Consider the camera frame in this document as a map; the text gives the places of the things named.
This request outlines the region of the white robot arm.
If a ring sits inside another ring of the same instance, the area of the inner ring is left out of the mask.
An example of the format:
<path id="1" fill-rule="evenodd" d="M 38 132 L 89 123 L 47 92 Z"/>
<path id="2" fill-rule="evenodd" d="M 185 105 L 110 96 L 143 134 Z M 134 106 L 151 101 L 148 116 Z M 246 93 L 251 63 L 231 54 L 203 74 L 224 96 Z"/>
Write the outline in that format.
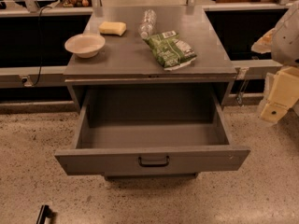
<path id="1" fill-rule="evenodd" d="M 292 3 L 276 26 L 260 37 L 251 50 L 270 52 L 272 59 L 282 65 L 299 66 L 299 1 Z"/>

